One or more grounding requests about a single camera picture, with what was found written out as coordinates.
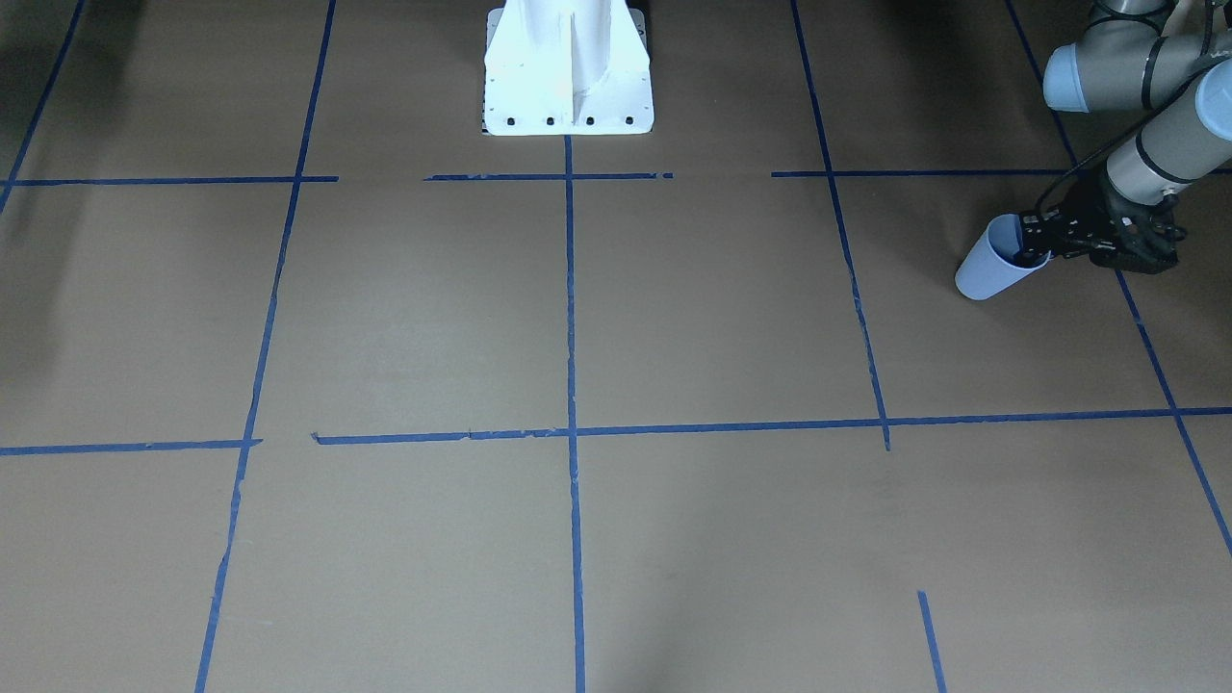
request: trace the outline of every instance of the white cup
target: white cup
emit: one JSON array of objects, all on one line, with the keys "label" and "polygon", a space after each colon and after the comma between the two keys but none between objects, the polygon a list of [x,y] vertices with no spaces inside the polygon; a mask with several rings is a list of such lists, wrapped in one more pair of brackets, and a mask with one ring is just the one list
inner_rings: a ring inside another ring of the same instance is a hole
[{"label": "white cup", "polygon": [[988,228],[967,253],[967,259],[954,277],[958,291],[967,298],[983,301],[1009,289],[1052,259],[1052,255],[1045,255],[1035,266],[1020,268],[1014,264],[1014,255],[1021,249],[1023,224],[1018,215],[1002,215],[988,222]]}]

